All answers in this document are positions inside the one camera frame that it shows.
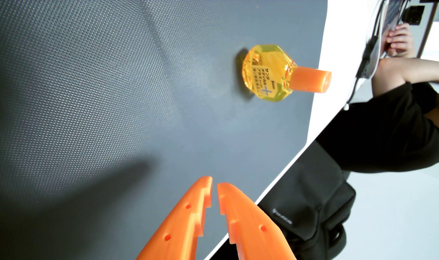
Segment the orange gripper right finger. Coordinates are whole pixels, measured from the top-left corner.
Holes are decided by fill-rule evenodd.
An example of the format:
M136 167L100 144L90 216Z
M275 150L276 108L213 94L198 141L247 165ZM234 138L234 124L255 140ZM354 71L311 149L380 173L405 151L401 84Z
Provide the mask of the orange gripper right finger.
M217 192L229 242L240 260L296 259L280 228L245 193L226 182L217 185Z

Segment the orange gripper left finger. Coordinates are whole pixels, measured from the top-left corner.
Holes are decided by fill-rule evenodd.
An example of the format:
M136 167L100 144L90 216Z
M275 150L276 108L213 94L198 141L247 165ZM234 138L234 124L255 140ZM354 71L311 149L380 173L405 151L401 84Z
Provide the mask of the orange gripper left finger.
M185 192L141 250L137 260L194 260L198 237L211 207L212 177L200 177Z

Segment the person's hand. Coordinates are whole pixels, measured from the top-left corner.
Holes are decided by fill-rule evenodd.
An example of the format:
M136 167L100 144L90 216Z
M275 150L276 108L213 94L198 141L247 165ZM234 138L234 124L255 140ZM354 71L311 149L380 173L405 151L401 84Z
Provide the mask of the person's hand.
M389 57L415 58L416 51L409 23L396 25L386 38L386 55Z

